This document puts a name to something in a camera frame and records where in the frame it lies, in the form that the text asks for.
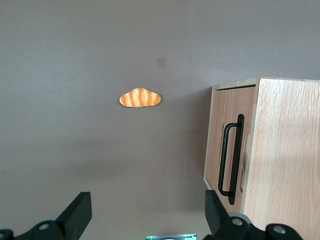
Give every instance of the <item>silver bolt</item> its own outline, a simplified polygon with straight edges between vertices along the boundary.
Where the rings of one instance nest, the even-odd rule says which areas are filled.
[[[232,219],[232,223],[237,226],[241,226],[243,222],[239,218]]]
[[[49,224],[45,223],[45,224],[40,225],[38,229],[39,229],[39,230],[45,230],[45,229],[47,229],[48,227],[49,227]]]
[[[286,230],[282,226],[274,226],[273,230],[278,234],[285,234]]]

